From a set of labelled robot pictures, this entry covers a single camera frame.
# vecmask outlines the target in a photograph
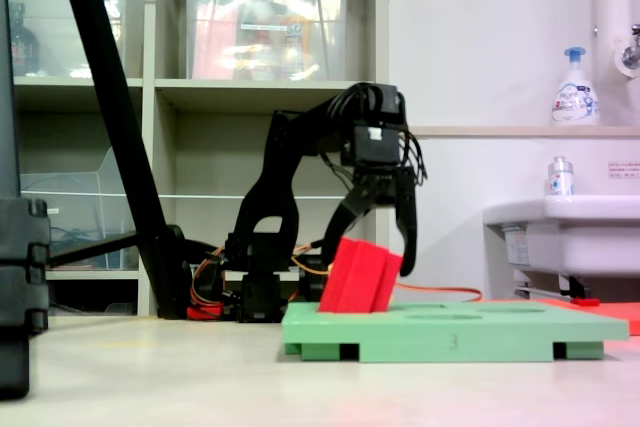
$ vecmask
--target faucet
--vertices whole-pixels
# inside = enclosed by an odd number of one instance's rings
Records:
[[[631,32],[635,38],[635,45],[627,47],[622,54],[622,63],[628,69],[637,69],[640,67],[640,24],[633,24]]]

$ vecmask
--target shelf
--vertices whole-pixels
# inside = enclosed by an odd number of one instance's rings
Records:
[[[47,280],[138,280],[137,270],[48,270]]]
[[[244,274],[246,274],[246,272],[227,270],[224,273],[224,280],[227,282],[240,282]],[[278,275],[282,282],[297,282],[300,278],[298,272],[278,272]]]
[[[304,112],[353,85],[353,82],[290,82],[158,79],[156,90],[179,112],[264,114]]]
[[[570,127],[466,127],[414,126],[411,132],[420,138],[640,138],[640,126]]]
[[[14,77],[19,112],[97,113],[92,79],[73,77]],[[142,110],[142,79],[128,79],[136,112]]]

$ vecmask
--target red object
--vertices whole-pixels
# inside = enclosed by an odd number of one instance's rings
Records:
[[[600,305],[600,299],[571,299],[571,303],[579,307],[597,307]]]
[[[387,249],[362,240],[357,242],[353,261],[342,287],[342,295],[334,312],[343,314],[372,312],[373,300],[387,265],[388,256]]]
[[[220,320],[222,317],[222,304],[211,306],[191,306],[187,308],[187,319],[189,320]]]
[[[362,240],[343,238],[320,300],[320,312],[386,312],[402,257]]]
[[[604,317],[626,320],[629,322],[629,333],[631,335],[640,335],[640,302],[603,303],[598,306],[580,306],[555,299],[539,300],[537,302],[557,305],[565,309],[580,310],[590,314],[603,315]]]
[[[389,310],[391,294],[393,293],[393,288],[396,285],[401,265],[402,257],[389,253],[384,272],[382,273],[382,278],[380,279],[380,284],[378,285],[376,297],[373,299],[371,312],[386,312]]]
[[[349,269],[353,264],[353,256],[356,252],[356,242],[343,237],[338,245],[338,251],[333,261],[331,275],[327,279],[327,285],[320,299],[320,312],[335,312],[338,301],[342,295],[342,289],[349,275]]]

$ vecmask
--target white sink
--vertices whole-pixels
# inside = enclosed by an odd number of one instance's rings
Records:
[[[640,276],[640,196],[548,196],[490,207],[509,262],[564,276]]]

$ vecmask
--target red block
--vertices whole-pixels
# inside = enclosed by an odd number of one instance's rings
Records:
[[[357,242],[353,261],[334,312],[343,314],[371,313],[373,300],[378,291],[388,256],[387,249],[365,241]]]
[[[600,299],[571,299],[571,303],[580,307],[597,307]]]
[[[389,310],[391,294],[393,293],[393,287],[396,285],[401,265],[402,257],[388,253],[384,272],[378,284],[378,291],[373,299],[371,312],[386,312]]]
[[[222,303],[206,307],[187,307],[187,319],[189,320],[220,320],[223,313]]]
[[[357,242],[343,237],[338,245],[336,257],[331,268],[331,275],[327,279],[322,298],[320,299],[320,312],[335,312],[338,301],[342,295],[349,270],[353,264]]]

